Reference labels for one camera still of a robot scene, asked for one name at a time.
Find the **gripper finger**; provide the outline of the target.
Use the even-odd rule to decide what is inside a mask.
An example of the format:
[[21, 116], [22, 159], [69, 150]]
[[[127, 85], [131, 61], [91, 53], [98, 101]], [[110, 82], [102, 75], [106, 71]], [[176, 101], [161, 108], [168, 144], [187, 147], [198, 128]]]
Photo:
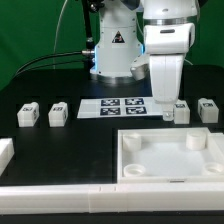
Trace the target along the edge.
[[162, 106], [163, 111], [163, 120], [164, 121], [173, 121], [174, 120], [174, 105], [173, 104], [164, 104]]

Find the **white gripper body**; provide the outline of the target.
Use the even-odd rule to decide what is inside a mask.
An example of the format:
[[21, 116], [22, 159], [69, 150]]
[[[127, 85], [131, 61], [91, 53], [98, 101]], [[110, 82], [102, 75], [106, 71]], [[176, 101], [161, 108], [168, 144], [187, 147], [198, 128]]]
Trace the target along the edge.
[[152, 95], [158, 104], [175, 104], [180, 90], [184, 56], [151, 55], [149, 70]]

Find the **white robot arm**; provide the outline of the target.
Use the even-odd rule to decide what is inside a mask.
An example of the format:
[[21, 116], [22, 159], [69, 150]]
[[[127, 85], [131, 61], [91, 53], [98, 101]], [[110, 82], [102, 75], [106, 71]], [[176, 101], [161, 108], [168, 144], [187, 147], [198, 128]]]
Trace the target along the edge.
[[198, 0], [100, 0], [100, 40], [91, 77], [127, 83], [149, 77], [163, 119], [174, 119], [184, 59], [195, 41]]

